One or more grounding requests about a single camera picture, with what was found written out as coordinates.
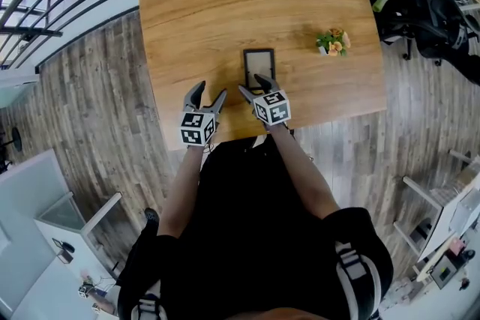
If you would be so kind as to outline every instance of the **green bottle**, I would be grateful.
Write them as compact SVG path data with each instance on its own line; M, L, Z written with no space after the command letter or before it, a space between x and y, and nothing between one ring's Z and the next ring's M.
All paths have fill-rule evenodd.
M375 3L373 3L372 10L374 12L382 12L387 1L389 0L376 0Z

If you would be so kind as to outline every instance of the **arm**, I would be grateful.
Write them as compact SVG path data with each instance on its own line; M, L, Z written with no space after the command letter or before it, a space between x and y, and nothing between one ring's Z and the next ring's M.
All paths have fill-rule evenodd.
M190 221L197 200L202 156L203 147L187 150L160 216L159 235L179 238Z
M330 187L283 124L268 127L305 208L323 219L338 211Z

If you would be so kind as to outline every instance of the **person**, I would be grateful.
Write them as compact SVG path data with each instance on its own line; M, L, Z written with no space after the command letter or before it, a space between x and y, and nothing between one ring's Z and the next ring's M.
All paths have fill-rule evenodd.
M204 148L188 148L161 218L145 210L118 279L121 320L368 319L377 310L393 267L369 213L340 209L288 128L265 127L263 144L221 143L203 167Z

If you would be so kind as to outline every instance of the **black picture frame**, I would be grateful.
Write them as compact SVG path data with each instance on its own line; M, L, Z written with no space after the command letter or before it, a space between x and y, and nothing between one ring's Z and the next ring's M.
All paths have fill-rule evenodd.
M260 52L268 52L270 54L270 73L271 73L271 78L275 80L275 52L272 48L264 48L264 49L244 49L243 50L243 66L244 66L244 71L245 71L245 87L248 88L251 91L261 91L261 87L250 87L249 81L248 81L248 74L250 71L248 70L248 60L247 60L247 55L249 53L260 53Z

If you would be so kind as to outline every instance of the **shoe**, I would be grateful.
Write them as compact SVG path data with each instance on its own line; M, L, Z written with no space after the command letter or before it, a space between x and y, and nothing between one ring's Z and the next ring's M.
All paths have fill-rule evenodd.
M147 222L152 221L156 224L160 222L160 218L158 217L158 214L155 209L152 208L146 208L145 209L145 217L147 219Z

